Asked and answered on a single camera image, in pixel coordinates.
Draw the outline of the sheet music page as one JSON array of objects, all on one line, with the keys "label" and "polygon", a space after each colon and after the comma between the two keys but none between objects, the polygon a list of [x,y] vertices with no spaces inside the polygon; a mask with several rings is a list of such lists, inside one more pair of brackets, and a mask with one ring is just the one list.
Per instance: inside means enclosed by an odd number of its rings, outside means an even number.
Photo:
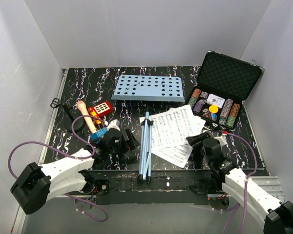
[{"label": "sheet music page", "polygon": [[206,123],[195,116],[189,105],[150,115],[152,126],[152,149],[181,146],[188,143],[187,137],[199,135]]},{"label": "sheet music page", "polygon": [[167,147],[160,150],[152,149],[153,154],[180,168],[185,167],[191,152],[192,152],[192,147],[188,143],[185,145]]}]

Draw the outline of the black microphone stand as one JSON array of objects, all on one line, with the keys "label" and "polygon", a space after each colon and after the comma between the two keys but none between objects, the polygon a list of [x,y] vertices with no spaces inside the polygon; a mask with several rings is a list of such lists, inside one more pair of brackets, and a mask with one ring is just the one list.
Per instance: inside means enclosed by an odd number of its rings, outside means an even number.
[{"label": "black microphone stand", "polygon": [[64,127],[68,132],[73,133],[74,130],[77,133],[85,126],[85,120],[81,118],[75,122],[74,127],[72,128],[72,123],[78,115],[73,111],[72,107],[68,107],[65,103],[61,102],[59,98],[54,98],[51,101],[50,107],[53,109],[61,107],[64,110]]}]

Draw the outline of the pink toy microphone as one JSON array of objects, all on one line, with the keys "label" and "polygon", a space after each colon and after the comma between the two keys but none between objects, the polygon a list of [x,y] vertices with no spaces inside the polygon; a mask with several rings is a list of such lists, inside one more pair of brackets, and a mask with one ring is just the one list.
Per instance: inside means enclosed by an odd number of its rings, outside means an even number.
[{"label": "pink toy microphone", "polygon": [[78,110],[81,112],[81,114],[83,115],[84,117],[84,120],[90,130],[90,132],[92,134],[96,133],[97,132],[97,129],[92,121],[92,118],[90,117],[89,113],[88,113],[88,110],[87,110],[87,107],[86,107],[86,104],[80,100],[77,102],[77,108]]}]

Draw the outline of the blue music stand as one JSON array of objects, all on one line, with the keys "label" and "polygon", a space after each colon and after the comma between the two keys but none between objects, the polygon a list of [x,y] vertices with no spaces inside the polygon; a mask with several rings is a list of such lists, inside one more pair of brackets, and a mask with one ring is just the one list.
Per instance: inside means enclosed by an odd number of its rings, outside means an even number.
[{"label": "blue music stand", "polygon": [[152,126],[150,105],[154,102],[185,102],[180,77],[121,75],[117,81],[113,100],[146,102],[145,120],[142,122],[138,179],[151,182]]}]

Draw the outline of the black poker chip case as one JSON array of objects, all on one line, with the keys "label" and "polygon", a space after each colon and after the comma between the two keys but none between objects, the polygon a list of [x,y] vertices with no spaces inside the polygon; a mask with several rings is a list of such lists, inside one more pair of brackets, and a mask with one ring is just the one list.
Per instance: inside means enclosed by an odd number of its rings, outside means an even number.
[{"label": "black poker chip case", "polygon": [[[233,104],[242,105],[255,87],[257,81],[264,73],[264,68],[246,61],[242,61],[215,51],[208,51],[204,57],[203,64],[198,70],[196,85],[190,91],[186,103],[193,91],[198,88],[201,94],[197,101],[208,98],[209,94],[215,94],[221,98],[232,99]],[[208,124],[218,129],[232,131],[235,129],[237,117],[228,116],[224,125],[219,123],[222,109],[216,114],[209,111],[211,105],[206,102],[200,113],[196,116],[204,119]]]}]

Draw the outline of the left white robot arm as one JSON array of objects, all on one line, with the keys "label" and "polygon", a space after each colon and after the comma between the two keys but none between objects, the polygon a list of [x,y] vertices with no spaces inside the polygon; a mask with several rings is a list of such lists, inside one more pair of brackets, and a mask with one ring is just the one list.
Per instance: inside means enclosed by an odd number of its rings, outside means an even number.
[{"label": "left white robot arm", "polygon": [[28,164],[16,178],[10,192],[27,214],[38,211],[47,201],[70,192],[89,195],[99,187],[89,170],[109,154],[123,155],[137,149],[140,143],[129,129],[127,138],[121,131],[111,128],[102,138],[88,142],[72,155],[52,163]]}]

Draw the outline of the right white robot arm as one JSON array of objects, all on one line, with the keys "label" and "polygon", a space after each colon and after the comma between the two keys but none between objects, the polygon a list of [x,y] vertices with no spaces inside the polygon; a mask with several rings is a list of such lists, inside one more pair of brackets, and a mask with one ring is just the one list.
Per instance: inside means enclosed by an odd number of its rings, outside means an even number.
[{"label": "right white robot arm", "polygon": [[293,203],[282,202],[257,185],[251,176],[246,175],[238,165],[222,152],[226,143],[224,131],[221,136],[213,137],[208,132],[188,136],[186,140],[194,150],[200,151],[211,170],[211,187],[217,194],[226,193],[233,197],[244,208],[239,233],[242,233],[246,214],[262,226],[265,234],[293,234]]}]

